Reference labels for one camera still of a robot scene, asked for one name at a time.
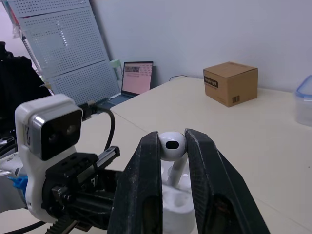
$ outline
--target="black fabric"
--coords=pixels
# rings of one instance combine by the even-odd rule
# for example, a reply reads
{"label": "black fabric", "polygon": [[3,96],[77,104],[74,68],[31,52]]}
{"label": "black fabric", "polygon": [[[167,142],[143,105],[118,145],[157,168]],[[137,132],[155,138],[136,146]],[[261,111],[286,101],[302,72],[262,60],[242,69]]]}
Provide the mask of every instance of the black fabric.
{"label": "black fabric", "polygon": [[43,84],[30,59],[0,49],[0,133],[15,128],[14,112],[20,104],[51,95]]}

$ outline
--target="container lid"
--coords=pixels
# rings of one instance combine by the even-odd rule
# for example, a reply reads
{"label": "container lid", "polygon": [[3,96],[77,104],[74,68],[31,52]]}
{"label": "container lid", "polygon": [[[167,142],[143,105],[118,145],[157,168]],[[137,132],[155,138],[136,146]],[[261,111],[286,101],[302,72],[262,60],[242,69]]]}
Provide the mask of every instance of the container lid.
{"label": "container lid", "polygon": [[296,95],[300,98],[312,98],[312,75],[297,88]]}

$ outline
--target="earbud stem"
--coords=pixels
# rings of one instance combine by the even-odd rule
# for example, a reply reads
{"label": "earbud stem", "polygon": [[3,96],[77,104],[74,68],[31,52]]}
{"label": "earbud stem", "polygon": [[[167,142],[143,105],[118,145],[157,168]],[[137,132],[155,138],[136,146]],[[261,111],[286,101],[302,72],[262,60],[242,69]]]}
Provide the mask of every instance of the earbud stem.
{"label": "earbud stem", "polygon": [[182,158],[174,162],[171,172],[168,177],[169,186],[177,187],[178,183],[180,182],[186,161],[187,161],[187,154],[184,154]]}

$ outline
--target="cardboard box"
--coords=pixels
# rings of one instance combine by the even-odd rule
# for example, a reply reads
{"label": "cardboard box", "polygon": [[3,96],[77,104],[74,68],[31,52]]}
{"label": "cardboard box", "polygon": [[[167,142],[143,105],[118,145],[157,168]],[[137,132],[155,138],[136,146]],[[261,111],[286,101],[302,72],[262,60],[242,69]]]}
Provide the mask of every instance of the cardboard box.
{"label": "cardboard box", "polygon": [[204,69],[205,92],[231,107],[258,96],[258,68],[226,62]]}

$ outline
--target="metal plate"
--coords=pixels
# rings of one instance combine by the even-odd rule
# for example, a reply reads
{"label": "metal plate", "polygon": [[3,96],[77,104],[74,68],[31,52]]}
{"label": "metal plate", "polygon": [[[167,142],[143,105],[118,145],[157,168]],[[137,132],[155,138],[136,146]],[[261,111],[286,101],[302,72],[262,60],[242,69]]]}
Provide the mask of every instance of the metal plate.
{"label": "metal plate", "polygon": [[88,0],[9,0],[15,17],[27,17],[90,6]]}
{"label": "metal plate", "polygon": [[95,102],[120,92],[114,71],[107,61],[49,79],[55,93],[71,97],[77,105]]}
{"label": "metal plate", "polygon": [[91,7],[20,18],[45,79],[108,60]]}

